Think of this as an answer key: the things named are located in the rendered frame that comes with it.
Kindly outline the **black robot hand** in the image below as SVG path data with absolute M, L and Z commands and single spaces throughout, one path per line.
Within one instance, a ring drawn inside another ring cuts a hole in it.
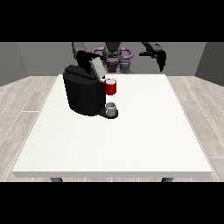
M 100 54 L 95 54 L 91 52 L 78 51 L 76 54 L 76 59 L 78 65 L 83 68 L 88 74 L 91 74 L 91 61 L 93 59 L 100 58 L 101 60 L 105 60 L 104 56 Z
M 166 62 L 166 52 L 164 50 L 161 51 L 151 51 L 151 52 L 140 52 L 140 56 L 150 56 L 153 59 L 157 60 L 157 64 L 159 66 L 159 70 L 163 71 Z

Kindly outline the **pale grey machine lid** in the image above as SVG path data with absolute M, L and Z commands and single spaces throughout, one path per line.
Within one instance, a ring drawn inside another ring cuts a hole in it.
M 101 80 L 107 73 L 106 70 L 102 64 L 102 61 L 100 58 L 95 58 L 90 61 L 92 68 L 94 69 L 96 76 L 99 80 Z

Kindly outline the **black coffee machine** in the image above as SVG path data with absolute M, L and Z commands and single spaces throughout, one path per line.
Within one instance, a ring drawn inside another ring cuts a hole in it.
M 70 65 L 63 73 L 66 96 L 71 110 L 83 116 L 118 117 L 118 110 L 109 114 L 106 108 L 105 85 L 92 70 L 87 73 L 80 66 Z

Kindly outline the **small grey coffee pod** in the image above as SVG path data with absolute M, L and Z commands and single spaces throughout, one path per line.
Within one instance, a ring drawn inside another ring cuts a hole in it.
M 130 62 L 128 60 L 121 61 L 120 71 L 125 74 L 127 74 L 130 71 Z

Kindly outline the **red pod holder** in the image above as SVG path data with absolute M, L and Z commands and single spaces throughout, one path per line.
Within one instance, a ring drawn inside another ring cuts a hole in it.
M 116 93 L 116 80 L 106 79 L 104 81 L 104 87 L 106 95 L 114 95 Z

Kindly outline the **small grey cup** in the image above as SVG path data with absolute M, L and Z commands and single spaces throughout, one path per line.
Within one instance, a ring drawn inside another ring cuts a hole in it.
M 113 102 L 108 102 L 105 105 L 105 109 L 107 116 L 114 116 L 116 114 L 116 105 Z

